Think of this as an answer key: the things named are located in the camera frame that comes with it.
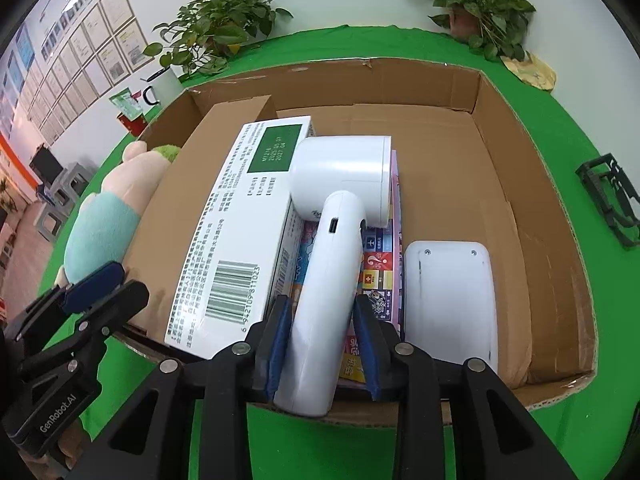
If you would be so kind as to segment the person's left hand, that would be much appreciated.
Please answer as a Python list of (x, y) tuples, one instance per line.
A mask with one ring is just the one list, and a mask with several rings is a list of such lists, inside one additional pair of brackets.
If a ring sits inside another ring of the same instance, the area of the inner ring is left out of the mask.
[[(73, 469), (80, 456), (85, 449), (91, 444), (90, 434), (85, 430), (80, 418), (76, 419), (58, 439), (58, 448), (65, 456), (66, 466)], [(43, 455), (35, 458), (24, 451), (20, 452), (22, 460), (24, 460), (28, 469), (32, 474), (40, 480), (54, 480), (58, 478), (58, 474), (54, 471), (50, 464), (50, 457)]]

